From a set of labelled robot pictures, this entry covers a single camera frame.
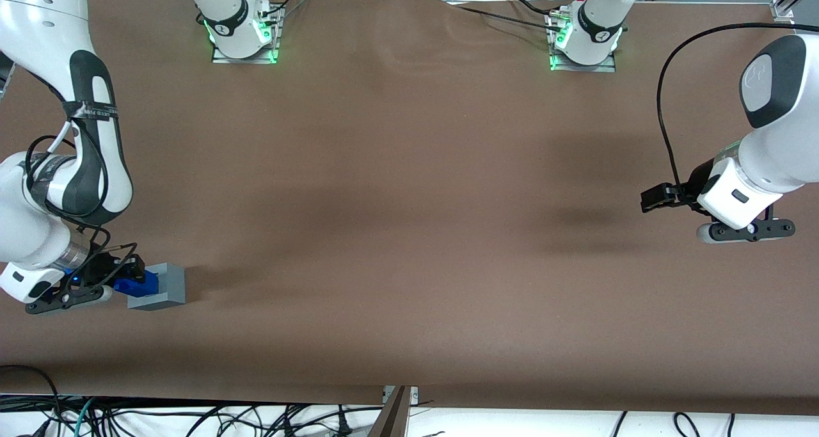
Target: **black cable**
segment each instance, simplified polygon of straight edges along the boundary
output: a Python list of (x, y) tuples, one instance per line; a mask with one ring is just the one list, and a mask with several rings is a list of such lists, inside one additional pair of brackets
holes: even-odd
[(694, 430), (694, 435), (695, 435), (696, 437), (699, 437), (699, 429), (697, 429), (697, 426), (696, 426), (696, 425), (694, 425), (693, 420), (691, 420), (691, 418), (690, 418), (690, 417), (689, 417), (687, 414), (682, 413), (682, 411), (678, 411), (677, 413), (674, 413), (674, 428), (676, 429), (676, 431), (677, 431), (677, 432), (678, 432), (678, 433), (679, 433), (679, 434), (680, 434), (682, 437), (690, 437), (690, 435), (685, 434), (685, 432), (683, 432), (683, 431), (682, 431), (682, 429), (680, 429), (680, 423), (678, 422), (678, 420), (680, 419), (680, 417), (684, 417), (684, 418), (685, 418), (685, 420), (688, 420), (688, 425), (690, 425), (690, 426), (691, 426), (691, 429), (693, 429), (693, 430)]
[(273, 10), (270, 10), (269, 12), (262, 12), (262, 14), (261, 14), (261, 15), (262, 15), (263, 17), (267, 17), (267, 15), (272, 15), (272, 14), (274, 14), (275, 12), (278, 12), (279, 10), (281, 10), (282, 8), (285, 8), (285, 6), (287, 6), (287, 3), (288, 3), (288, 2), (290, 2), (290, 0), (284, 0), (284, 2), (280, 3), (280, 4), (279, 4), (278, 6), (276, 6), (276, 8), (274, 8)]
[(468, 6), (460, 6), (459, 5), (458, 8), (460, 8), (461, 10), (466, 10), (468, 12), (479, 13), (481, 15), (487, 15), (488, 17), (498, 18), (500, 20), (506, 20), (506, 21), (512, 21), (514, 23), (520, 23), (521, 25), (539, 27), (541, 29), (546, 29), (547, 31), (560, 31), (561, 30), (557, 26), (541, 25), (539, 23), (533, 23), (532, 21), (524, 21), (524, 20), (518, 20), (517, 18), (504, 17), (504, 15), (498, 15), (497, 13), (484, 12), (482, 10), (476, 10), (474, 8), (469, 8)]
[[(80, 220), (78, 220), (76, 218), (81, 218), (82, 216), (91, 215), (92, 213), (96, 212), (96, 210), (99, 209), (99, 207), (101, 207), (103, 203), (105, 203), (106, 198), (108, 198), (108, 184), (109, 184), (108, 183), (108, 180), (109, 180), (108, 179), (108, 167), (105, 164), (105, 158), (102, 156), (102, 151), (100, 150), (99, 145), (97, 144), (96, 141), (94, 141), (91, 138), (90, 134), (88, 134), (88, 130), (84, 127), (84, 125), (79, 125), (79, 124), (77, 125), (77, 128), (79, 128), (79, 132), (81, 134), (84, 134), (84, 136), (88, 139), (88, 142), (90, 142), (91, 148), (94, 150), (94, 152), (96, 152), (96, 155), (99, 158), (100, 166), (102, 167), (102, 179), (103, 179), (102, 194), (100, 195), (99, 201), (94, 206), (94, 208), (91, 209), (89, 212), (85, 212), (85, 213), (76, 213), (76, 214), (74, 214), (74, 213), (65, 212), (65, 210), (58, 209), (58, 207), (56, 205), (54, 205), (53, 203), (51, 203), (51, 201), (49, 201), (49, 199), (47, 197), (44, 198), (44, 205), (45, 205), (46, 209), (49, 210), (49, 212), (53, 213), (56, 216), (59, 216), (59, 218), (62, 218), (65, 221), (69, 221), (69, 222), (72, 222), (73, 224), (93, 228), (94, 227), (93, 225), (86, 224), (86, 223), (84, 223), (84, 222), (82, 222), (82, 221), (80, 221)], [(32, 187), (35, 185), (35, 171), (37, 171), (39, 166), (42, 163), (44, 163), (45, 160), (50, 155), (50, 152), (44, 152), (45, 155), (38, 161), (37, 165), (32, 166), (31, 165), (31, 158), (33, 156), (33, 151), (35, 151), (35, 148), (37, 147), (37, 145), (39, 145), (39, 143), (41, 143), (41, 142), (43, 142), (43, 141), (45, 141), (47, 139), (56, 139), (56, 137), (55, 136), (50, 136), (50, 135), (49, 136), (41, 136), (38, 139), (36, 139), (35, 142), (33, 142), (31, 145), (29, 145), (29, 148), (26, 151), (26, 158), (24, 158), (23, 170), (24, 170), (24, 172), (26, 172), (26, 188), (29, 190), (29, 192), (31, 191)]]
[(117, 272), (119, 272), (119, 271), (120, 271), (120, 269), (122, 269), (123, 267), (125, 267), (125, 265), (126, 265), (126, 264), (128, 264), (128, 260), (129, 260), (129, 259), (131, 259), (132, 257), (134, 257), (134, 252), (137, 250), (137, 244), (136, 244), (136, 242), (131, 242), (130, 244), (121, 245), (121, 246), (122, 246), (123, 248), (124, 248), (124, 247), (131, 247), (131, 250), (129, 250), (129, 251), (128, 251), (128, 253), (126, 253), (126, 254), (125, 254), (125, 256), (124, 256), (124, 257), (122, 257), (122, 258), (120, 259), (120, 263), (119, 263), (119, 264), (117, 264), (117, 265), (116, 265), (116, 267), (114, 267), (114, 269), (113, 269), (111, 272), (109, 272), (107, 276), (105, 276), (105, 278), (103, 278), (102, 280), (100, 280), (100, 282), (94, 283), (94, 285), (93, 285), (93, 287), (92, 287), (92, 288), (97, 288), (97, 287), (100, 287), (100, 286), (105, 285), (105, 283), (107, 283), (107, 282), (108, 282), (108, 280), (110, 280), (111, 278), (113, 278), (113, 277), (114, 277), (114, 275), (115, 275)]
[(682, 183), (680, 182), (680, 175), (678, 173), (678, 169), (676, 169), (676, 162), (674, 160), (674, 151), (671, 147), (671, 142), (668, 139), (668, 133), (665, 128), (665, 122), (663, 120), (663, 104), (662, 104), (662, 93), (663, 93), (663, 83), (665, 81), (666, 71), (668, 70), (668, 66), (671, 64), (671, 61), (676, 57), (676, 55), (684, 49), (688, 44), (691, 44), (693, 41), (698, 40), (698, 38), (705, 37), (706, 35), (711, 35), (716, 32), (722, 31), (730, 31), (731, 29), (748, 29), (748, 28), (770, 28), (770, 29), (801, 29), (802, 31), (810, 31), (810, 32), (819, 32), (819, 26), (810, 26), (810, 25), (778, 25), (774, 23), (734, 23), (729, 25), (717, 26), (711, 29), (706, 29), (706, 31), (702, 31), (699, 34), (692, 35), (688, 37), (682, 44), (679, 44), (665, 61), (663, 64), (663, 70), (660, 71), (660, 76), (657, 81), (657, 120), (659, 121), (660, 125), (660, 132), (663, 134), (663, 141), (666, 145), (666, 151), (668, 151), (668, 162), (671, 164), (671, 171), (674, 175), (674, 184), (676, 184), (676, 190), (684, 201), (692, 210), (696, 212), (703, 213), (705, 215), (710, 216), (710, 213), (705, 212), (705, 210), (700, 209), (694, 205), (691, 200), (688, 198), (687, 195), (682, 192)]
[(726, 431), (726, 437), (731, 437), (731, 433), (734, 432), (734, 420), (736, 419), (736, 413), (732, 413), (731, 416), (728, 417), (728, 431)]
[(212, 417), (214, 416), (214, 414), (219, 413), (219, 410), (221, 410), (222, 408), (224, 407), (213, 407), (211, 408), (210, 411), (200, 416), (199, 419), (196, 420), (195, 423), (193, 423), (193, 426), (190, 428), (187, 434), (185, 434), (185, 437), (191, 437), (191, 434), (193, 434), (193, 431), (195, 431), (197, 427), (202, 425), (202, 423), (205, 422), (205, 420), (207, 420), (209, 417)]
[[(375, 411), (375, 410), (381, 410), (381, 407), (351, 408), (349, 410), (343, 411), (343, 413), (356, 413), (357, 411)], [(309, 422), (305, 422), (305, 423), (296, 425), (296, 426), (293, 427), (293, 432), (295, 433), (295, 432), (301, 431), (302, 429), (304, 429), (306, 427), (309, 427), (311, 425), (318, 425), (319, 422), (322, 422), (323, 420), (326, 420), (327, 418), (337, 417), (339, 414), (340, 414), (339, 411), (336, 411), (336, 413), (330, 413), (330, 414), (327, 414), (327, 415), (324, 415), (324, 416), (317, 417), (315, 419), (309, 420)]]
[(47, 375), (46, 372), (44, 372), (43, 370), (40, 370), (37, 367), (30, 367), (28, 365), (20, 365), (20, 364), (16, 364), (16, 363), (9, 363), (9, 364), (6, 364), (6, 365), (0, 365), (0, 370), (26, 370), (26, 372), (33, 372), (33, 373), (38, 374), (39, 376), (43, 377), (43, 379), (47, 383), (49, 383), (49, 388), (52, 391), (52, 395), (54, 396), (54, 410), (55, 410), (54, 413), (58, 417), (58, 419), (57, 419), (58, 428), (56, 428), (56, 434), (60, 435), (61, 425), (64, 424), (62, 422), (62, 410), (60, 408), (60, 395), (59, 395), (58, 391), (56, 391), (56, 385), (54, 385), (54, 382), (52, 381), (51, 377), (49, 375)]
[(623, 420), (626, 419), (626, 414), (628, 411), (624, 411), (620, 414), (620, 417), (617, 419), (617, 425), (614, 426), (614, 433), (612, 433), (612, 437), (617, 437), (617, 434), (620, 434), (620, 426), (623, 425)]
[(523, 5), (525, 5), (526, 8), (528, 8), (529, 10), (532, 10), (535, 13), (540, 13), (541, 15), (548, 15), (550, 11), (556, 10), (556, 9), (561, 7), (561, 6), (558, 5), (555, 8), (550, 8), (548, 10), (541, 10), (537, 6), (532, 5), (532, 3), (529, 3), (529, 0), (517, 0), (517, 1), (520, 2), (520, 3), (523, 3)]

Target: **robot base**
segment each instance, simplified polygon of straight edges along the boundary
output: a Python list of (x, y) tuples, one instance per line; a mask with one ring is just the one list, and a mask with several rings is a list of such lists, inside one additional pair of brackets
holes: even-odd
[(263, 35), (269, 35), (272, 40), (270, 43), (261, 47), (258, 52), (247, 58), (231, 58), (222, 53), (214, 44), (213, 55), (211, 56), (211, 63), (214, 64), (276, 64), (278, 63), (278, 49), (282, 41), (282, 28), (284, 24), (284, 10), (278, 10), (269, 16), (266, 22), (270, 26), (262, 28), (260, 31)]
[(153, 272), (159, 278), (159, 293), (140, 298), (129, 296), (128, 309), (155, 311), (185, 303), (185, 270), (183, 268), (163, 262), (147, 266), (145, 270)]
[[(568, 6), (561, 6), (559, 12), (563, 14), (568, 10)], [(551, 15), (544, 15), (544, 20), (547, 26), (558, 26), (564, 28), (566, 21), (562, 17), (551, 17)], [(575, 72), (615, 72), (614, 55), (609, 53), (608, 57), (603, 60), (603, 63), (586, 65), (575, 63), (571, 61), (566, 53), (562, 52), (555, 45), (558, 42), (560, 32), (547, 31), (546, 38), (549, 41), (549, 67), (551, 70), (575, 70)]]

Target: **brown paper sheet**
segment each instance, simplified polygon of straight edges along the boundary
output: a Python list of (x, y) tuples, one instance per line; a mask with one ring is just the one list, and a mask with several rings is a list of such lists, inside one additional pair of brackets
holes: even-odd
[[(90, 0), (135, 186), (110, 229), (185, 267), (190, 303), (30, 317), (0, 295), (3, 363), (66, 393), (378, 402), (413, 384), (439, 406), (819, 410), (819, 189), (777, 204), (798, 233), (766, 244), (640, 213), (671, 180), (667, 53), (766, 6), (638, 4), (614, 75), (550, 72), (542, 32), (437, 0), (307, 0), (268, 67), (208, 63), (194, 15)], [(714, 35), (672, 66), (684, 177), (749, 131), (740, 72), (781, 34)], [(61, 117), (19, 73), (0, 155)]]

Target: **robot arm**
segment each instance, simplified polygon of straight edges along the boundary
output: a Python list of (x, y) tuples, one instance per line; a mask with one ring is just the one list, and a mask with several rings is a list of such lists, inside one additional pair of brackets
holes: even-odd
[(211, 40), (229, 58), (251, 57), (272, 40), (267, 0), (193, 0)]
[(0, 0), (0, 50), (58, 97), (61, 133), (73, 131), (76, 146), (73, 156), (18, 152), (0, 164), (0, 261), (8, 262), (0, 287), (31, 303), (90, 255), (90, 242), (61, 218), (103, 225), (128, 207), (132, 184), (86, 0)]
[(555, 44), (566, 56), (583, 65), (603, 63), (617, 47), (623, 20), (635, 0), (576, 0), (565, 10), (571, 23)]
[(684, 192), (668, 183), (643, 192), (644, 212), (684, 204), (685, 196), (716, 220), (698, 231), (704, 242), (793, 235), (793, 223), (772, 218), (770, 209), (782, 195), (819, 182), (819, 36), (786, 35), (764, 47), (741, 76), (740, 98), (754, 130), (695, 169)]

